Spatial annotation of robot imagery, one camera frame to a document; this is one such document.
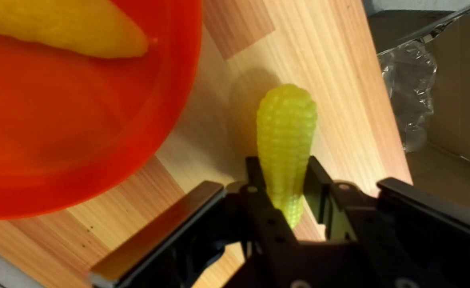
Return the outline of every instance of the clear plastic bag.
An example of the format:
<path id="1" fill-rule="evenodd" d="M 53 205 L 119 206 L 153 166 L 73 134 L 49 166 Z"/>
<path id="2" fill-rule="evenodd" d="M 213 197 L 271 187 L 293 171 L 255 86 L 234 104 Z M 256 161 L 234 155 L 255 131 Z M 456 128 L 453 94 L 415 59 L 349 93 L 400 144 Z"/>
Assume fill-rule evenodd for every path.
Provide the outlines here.
<path id="1" fill-rule="evenodd" d="M 431 89 L 437 61 L 420 41 L 407 41 L 380 53 L 383 77 L 394 105 L 405 152 L 415 152 L 428 139 L 426 118 L 434 113 Z"/>

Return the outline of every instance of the plastic packaging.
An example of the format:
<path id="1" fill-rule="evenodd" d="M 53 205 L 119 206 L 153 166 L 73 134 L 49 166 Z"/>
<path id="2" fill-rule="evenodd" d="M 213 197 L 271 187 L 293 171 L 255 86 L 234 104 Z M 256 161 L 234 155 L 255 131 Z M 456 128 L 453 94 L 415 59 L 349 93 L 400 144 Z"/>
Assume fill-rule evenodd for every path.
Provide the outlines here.
<path id="1" fill-rule="evenodd" d="M 394 105 L 405 152 L 415 152 L 428 139 L 426 118 L 434 113 L 431 89 L 437 61 L 420 41 L 407 41 L 380 53 L 383 77 Z"/>

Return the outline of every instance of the yellow corn cob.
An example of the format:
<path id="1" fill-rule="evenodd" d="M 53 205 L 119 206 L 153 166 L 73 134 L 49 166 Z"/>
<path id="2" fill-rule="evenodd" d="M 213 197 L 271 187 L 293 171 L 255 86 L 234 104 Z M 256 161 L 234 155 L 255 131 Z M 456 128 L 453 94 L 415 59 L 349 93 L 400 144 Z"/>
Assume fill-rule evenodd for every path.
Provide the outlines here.
<path id="1" fill-rule="evenodd" d="M 316 125 L 316 102 L 295 85 L 271 89 L 258 110 L 258 153 L 268 193 L 292 227 L 303 213 L 303 185 Z"/>
<path id="2" fill-rule="evenodd" d="M 0 35 L 97 57 L 143 56 L 149 46 L 111 0 L 0 0 Z"/>

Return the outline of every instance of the orange bowl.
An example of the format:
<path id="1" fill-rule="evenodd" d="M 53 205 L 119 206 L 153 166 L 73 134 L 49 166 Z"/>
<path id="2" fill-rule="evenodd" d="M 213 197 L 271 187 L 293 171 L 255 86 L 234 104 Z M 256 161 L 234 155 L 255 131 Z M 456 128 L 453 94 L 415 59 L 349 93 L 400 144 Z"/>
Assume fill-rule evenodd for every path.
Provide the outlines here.
<path id="1" fill-rule="evenodd" d="M 156 45 L 93 59 L 0 37 L 0 219 L 57 211 L 122 182 L 177 123 L 194 83 L 200 0 L 114 0 Z"/>

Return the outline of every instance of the wooden board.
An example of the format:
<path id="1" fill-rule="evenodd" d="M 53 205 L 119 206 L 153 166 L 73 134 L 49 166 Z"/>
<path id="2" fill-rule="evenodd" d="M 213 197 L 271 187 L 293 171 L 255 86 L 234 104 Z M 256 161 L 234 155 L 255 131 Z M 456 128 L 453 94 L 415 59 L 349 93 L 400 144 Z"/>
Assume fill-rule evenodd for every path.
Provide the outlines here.
<path id="1" fill-rule="evenodd" d="M 204 179 L 245 179 L 256 153 L 260 99 L 279 83 L 319 102 L 314 153 L 338 179 L 376 193 L 410 181 L 360 0 L 205 0 L 199 77 L 175 131 L 138 174 L 71 209 L 0 222 L 0 254 L 44 286 L 89 286 L 87 270 Z M 301 238 L 320 238 L 304 216 Z M 232 246 L 199 286 L 221 286 L 242 256 Z"/>

